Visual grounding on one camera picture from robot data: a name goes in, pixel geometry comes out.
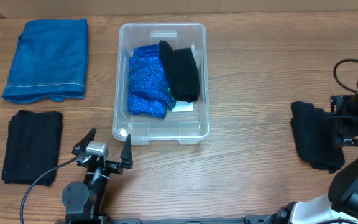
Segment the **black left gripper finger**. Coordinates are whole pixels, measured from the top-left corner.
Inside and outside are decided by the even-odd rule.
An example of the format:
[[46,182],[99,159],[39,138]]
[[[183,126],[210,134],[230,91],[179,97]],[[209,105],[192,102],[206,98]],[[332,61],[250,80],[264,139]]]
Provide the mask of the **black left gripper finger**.
[[73,147],[71,153],[74,155],[78,155],[81,151],[86,151],[87,145],[91,141],[94,141],[95,135],[96,135],[96,128],[92,128],[89,131],[89,133]]
[[125,169],[132,169],[133,166],[133,158],[131,151],[131,135],[128,134],[124,143],[124,147],[121,151],[121,166]]

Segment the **blue green glitter cloth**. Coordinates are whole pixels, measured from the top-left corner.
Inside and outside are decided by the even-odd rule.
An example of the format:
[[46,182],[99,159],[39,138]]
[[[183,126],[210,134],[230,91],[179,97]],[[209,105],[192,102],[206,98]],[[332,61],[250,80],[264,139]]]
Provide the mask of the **blue green glitter cloth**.
[[134,49],[129,59],[128,110],[164,119],[176,105],[160,59],[159,44]]

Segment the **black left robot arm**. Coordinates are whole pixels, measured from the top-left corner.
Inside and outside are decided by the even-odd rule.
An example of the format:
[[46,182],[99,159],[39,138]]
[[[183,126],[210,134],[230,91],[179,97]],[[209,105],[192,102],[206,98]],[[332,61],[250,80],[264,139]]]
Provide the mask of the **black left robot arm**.
[[86,174],[82,182],[72,182],[63,189],[65,223],[111,223],[109,215],[101,211],[109,176],[121,175],[124,169],[131,169],[133,166],[130,135],[125,140],[120,162],[108,159],[107,145],[96,142],[95,135],[96,129],[92,128],[73,147],[75,161],[78,166],[86,168]]

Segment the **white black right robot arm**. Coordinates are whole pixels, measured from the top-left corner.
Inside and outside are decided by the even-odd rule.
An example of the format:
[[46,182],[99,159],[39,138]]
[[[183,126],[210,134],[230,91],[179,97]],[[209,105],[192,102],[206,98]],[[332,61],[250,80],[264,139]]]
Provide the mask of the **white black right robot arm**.
[[328,193],[292,202],[264,223],[358,223],[358,80],[348,95],[331,96],[330,106],[325,111],[302,101],[291,104],[298,156],[335,174]]

